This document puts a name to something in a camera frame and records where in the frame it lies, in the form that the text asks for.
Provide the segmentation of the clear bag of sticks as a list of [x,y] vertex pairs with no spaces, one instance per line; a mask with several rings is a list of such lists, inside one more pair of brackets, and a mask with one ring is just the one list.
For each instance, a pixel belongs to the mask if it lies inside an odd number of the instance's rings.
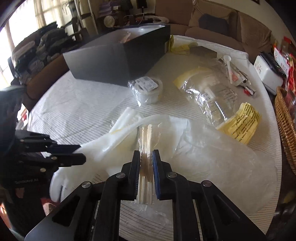
[[154,204],[154,169],[152,153],[159,143],[159,124],[149,124],[138,128],[138,150],[140,152],[139,178],[137,188],[138,204]]

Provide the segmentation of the white tape roll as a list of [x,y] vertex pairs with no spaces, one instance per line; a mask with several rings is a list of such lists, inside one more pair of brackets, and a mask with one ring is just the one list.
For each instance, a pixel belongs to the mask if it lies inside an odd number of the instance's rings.
[[155,104],[161,99],[163,83],[156,78],[143,76],[128,82],[138,106]]

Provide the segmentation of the yellow printed plastic bag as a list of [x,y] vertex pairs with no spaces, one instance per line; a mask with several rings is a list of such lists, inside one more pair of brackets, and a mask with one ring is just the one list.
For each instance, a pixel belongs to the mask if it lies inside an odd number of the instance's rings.
[[199,66],[178,76],[173,84],[217,130],[243,144],[251,141],[261,116],[250,103],[239,101],[222,73]]

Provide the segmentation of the white striped table cloth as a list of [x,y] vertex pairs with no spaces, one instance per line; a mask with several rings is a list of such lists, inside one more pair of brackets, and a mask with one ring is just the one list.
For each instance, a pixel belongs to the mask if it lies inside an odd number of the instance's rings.
[[203,40],[197,43],[218,56],[229,55],[255,89],[257,96],[250,97],[241,88],[230,86],[240,102],[250,103],[261,116],[248,144],[208,123],[199,106],[173,84],[178,76],[199,66],[223,74],[215,59],[200,61],[191,54],[167,53],[150,69],[148,76],[162,81],[163,92],[157,103],[142,106],[137,105],[127,85],[76,79],[68,71],[30,112],[28,129],[48,134],[59,144],[83,145],[107,134],[127,108],[143,117],[167,114],[185,118],[187,127],[172,158],[165,162],[188,180],[212,181],[261,231],[267,232],[280,194],[282,160],[273,105],[246,53]]

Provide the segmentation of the black storage box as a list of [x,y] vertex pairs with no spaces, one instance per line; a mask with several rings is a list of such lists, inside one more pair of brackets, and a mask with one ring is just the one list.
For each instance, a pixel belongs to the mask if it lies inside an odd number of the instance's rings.
[[128,26],[63,56],[76,79],[126,86],[145,76],[168,52],[170,37],[170,25]]

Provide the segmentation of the wicker basket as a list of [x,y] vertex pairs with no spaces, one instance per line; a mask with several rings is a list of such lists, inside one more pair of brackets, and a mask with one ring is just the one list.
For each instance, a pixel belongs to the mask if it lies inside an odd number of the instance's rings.
[[295,174],[295,127],[284,97],[287,91],[278,86],[275,97],[275,116],[287,161]]

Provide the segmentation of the white floral tissue box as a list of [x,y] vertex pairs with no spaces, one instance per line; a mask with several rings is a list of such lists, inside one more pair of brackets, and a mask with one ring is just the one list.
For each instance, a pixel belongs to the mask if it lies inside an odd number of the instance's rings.
[[269,68],[260,54],[255,59],[254,68],[267,91],[273,95],[276,95],[277,88],[283,85],[285,78],[276,75]]

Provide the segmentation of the white plastic spoon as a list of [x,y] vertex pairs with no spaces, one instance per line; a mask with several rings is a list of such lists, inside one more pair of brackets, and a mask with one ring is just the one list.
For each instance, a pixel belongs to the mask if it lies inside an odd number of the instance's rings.
[[231,61],[231,57],[228,55],[224,55],[223,56],[223,60],[227,65],[227,70],[228,70],[228,75],[229,75],[229,81],[230,84],[233,84],[233,80],[232,80],[232,71],[231,71],[231,65],[230,65],[230,61]]

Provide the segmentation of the black remote control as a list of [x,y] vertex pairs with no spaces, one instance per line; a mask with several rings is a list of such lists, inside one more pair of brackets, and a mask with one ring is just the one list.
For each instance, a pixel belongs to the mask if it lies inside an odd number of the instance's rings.
[[284,71],[281,69],[279,64],[276,62],[274,57],[272,56],[271,53],[266,53],[266,52],[260,52],[260,56],[264,59],[264,61],[267,63],[269,68],[278,76],[282,78],[286,78],[286,74]]

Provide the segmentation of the small yellow sachet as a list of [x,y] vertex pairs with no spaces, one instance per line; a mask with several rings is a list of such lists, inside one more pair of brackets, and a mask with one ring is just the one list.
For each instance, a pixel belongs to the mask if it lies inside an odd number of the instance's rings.
[[187,44],[176,44],[174,36],[170,36],[168,51],[173,54],[179,55],[189,55],[190,54],[190,47]]

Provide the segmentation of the red white snack bag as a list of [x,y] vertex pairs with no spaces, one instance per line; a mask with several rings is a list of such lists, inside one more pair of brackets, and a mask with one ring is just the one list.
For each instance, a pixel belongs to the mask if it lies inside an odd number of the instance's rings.
[[273,55],[285,73],[285,90],[291,90],[295,94],[295,44],[284,36],[280,44],[274,42]]

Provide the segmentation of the brown fabric sofa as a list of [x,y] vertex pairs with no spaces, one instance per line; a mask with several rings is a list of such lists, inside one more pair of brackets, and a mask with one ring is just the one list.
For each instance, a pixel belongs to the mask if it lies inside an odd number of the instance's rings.
[[171,34],[218,43],[248,54],[254,63],[271,53],[271,30],[255,18],[213,1],[156,1],[156,16],[169,20]]

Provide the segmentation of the dark blue lumbar cushion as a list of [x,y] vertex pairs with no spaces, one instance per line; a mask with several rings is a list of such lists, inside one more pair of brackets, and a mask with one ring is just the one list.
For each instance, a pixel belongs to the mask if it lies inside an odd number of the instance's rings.
[[209,14],[203,14],[199,18],[199,27],[215,33],[229,36],[229,25],[223,18],[217,18]]

